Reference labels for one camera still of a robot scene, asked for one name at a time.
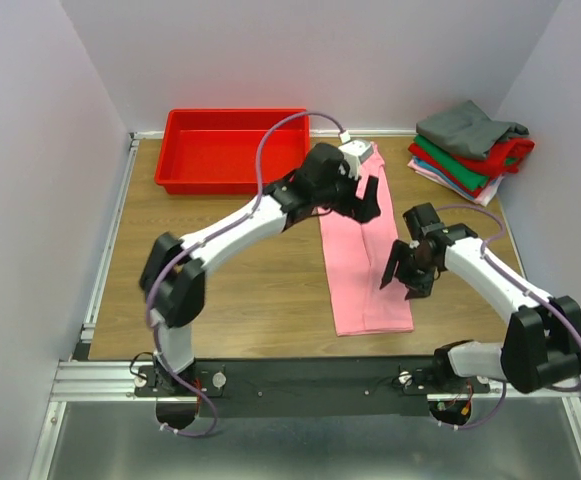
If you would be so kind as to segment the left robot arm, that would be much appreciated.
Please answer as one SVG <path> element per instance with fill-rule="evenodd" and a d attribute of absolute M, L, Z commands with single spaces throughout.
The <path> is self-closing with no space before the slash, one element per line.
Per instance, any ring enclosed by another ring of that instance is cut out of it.
<path fill-rule="evenodd" d="M 318 143 L 298 168 L 264 186 L 241 209 L 197 232 L 166 232 L 155 240 L 139 286 L 155 339 L 157 382 L 167 393 L 179 395 L 191 385 L 191 324 L 205 306 L 208 278 L 222 264 L 318 209 L 358 224 L 379 216 L 379 180 L 362 171 L 373 152 L 362 140 L 338 147 Z"/>

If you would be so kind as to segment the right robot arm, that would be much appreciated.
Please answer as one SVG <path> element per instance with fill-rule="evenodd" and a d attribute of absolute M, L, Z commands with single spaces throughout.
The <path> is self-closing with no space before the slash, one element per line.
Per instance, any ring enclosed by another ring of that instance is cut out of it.
<path fill-rule="evenodd" d="M 398 280 L 408 298 L 425 298 L 438 271 L 449 271 L 478 292 L 506 325 L 501 343 L 462 340 L 435 350 L 423 373 L 450 392 L 466 378 L 506 382 L 520 393 L 581 391 L 581 311 L 556 298 L 499 260 L 480 238 L 445 243 L 393 243 L 381 284 Z"/>

